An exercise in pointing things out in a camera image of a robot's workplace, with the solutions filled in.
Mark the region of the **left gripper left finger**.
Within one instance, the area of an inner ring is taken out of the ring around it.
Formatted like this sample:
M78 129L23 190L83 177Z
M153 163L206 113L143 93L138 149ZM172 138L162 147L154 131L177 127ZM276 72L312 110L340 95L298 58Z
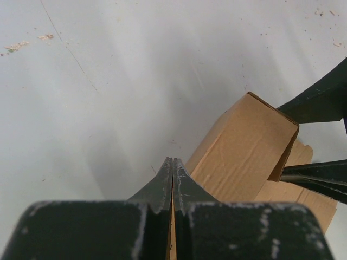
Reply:
M2 259L169 259L173 166L127 200L30 205Z

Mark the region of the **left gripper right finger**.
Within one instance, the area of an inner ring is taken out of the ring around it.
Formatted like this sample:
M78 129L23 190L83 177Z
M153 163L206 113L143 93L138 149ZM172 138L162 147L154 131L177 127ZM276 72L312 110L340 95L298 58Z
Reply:
M178 259L333 259L313 213L298 203L216 200L173 160Z

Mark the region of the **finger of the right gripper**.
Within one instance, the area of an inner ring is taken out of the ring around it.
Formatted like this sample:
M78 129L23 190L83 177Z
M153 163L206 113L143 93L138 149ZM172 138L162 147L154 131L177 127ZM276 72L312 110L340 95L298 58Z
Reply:
M278 110L299 124L346 119L346 60Z
M346 160L288 166L281 180L346 203Z

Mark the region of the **brown cardboard box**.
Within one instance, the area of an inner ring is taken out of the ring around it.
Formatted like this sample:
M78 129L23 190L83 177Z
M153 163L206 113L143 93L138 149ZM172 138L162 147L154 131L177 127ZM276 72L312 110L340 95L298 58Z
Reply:
M298 132L297 123L247 93L215 122L183 165L219 202L279 203L257 196L265 183L279 181Z

